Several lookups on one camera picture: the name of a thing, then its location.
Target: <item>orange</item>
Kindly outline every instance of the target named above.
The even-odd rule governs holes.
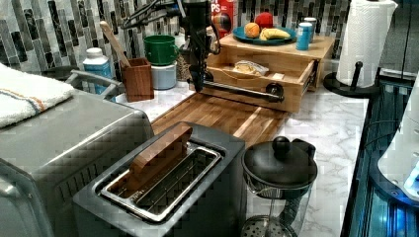
[[[244,26],[244,34],[248,38],[256,38],[259,36],[260,28],[256,23],[248,23]]]

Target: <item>tile backsplash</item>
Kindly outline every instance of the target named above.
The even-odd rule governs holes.
[[[86,49],[100,47],[120,78],[118,57],[99,27],[107,21],[128,58],[144,56],[142,39],[179,31],[177,19],[160,20],[139,29],[122,30],[125,17],[148,0],[2,0],[0,8],[0,62],[26,72],[61,65],[83,68]],[[349,0],[244,0],[236,2],[238,26],[269,9],[275,25],[295,29],[306,16],[317,18],[316,32],[336,38],[338,58]]]

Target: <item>red container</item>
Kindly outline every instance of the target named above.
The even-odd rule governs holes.
[[[219,37],[223,38],[233,30],[233,0],[212,0],[211,19],[219,32]]]

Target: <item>paper towel holder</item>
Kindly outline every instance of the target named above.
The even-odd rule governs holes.
[[[323,86],[327,90],[344,97],[371,98],[379,92],[379,86],[375,83],[373,86],[366,88],[357,87],[362,67],[362,61],[355,63],[354,77],[350,86],[338,81],[336,79],[336,72],[332,72],[324,77]]]

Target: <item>french press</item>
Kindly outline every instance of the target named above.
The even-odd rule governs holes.
[[[256,215],[244,223],[241,236],[297,236],[304,221],[311,186],[317,177],[315,147],[303,140],[273,141],[249,147],[243,158],[244,179],[252,194],[271,200],[269,215]],[[275,201],[284,202],[279,214]]]

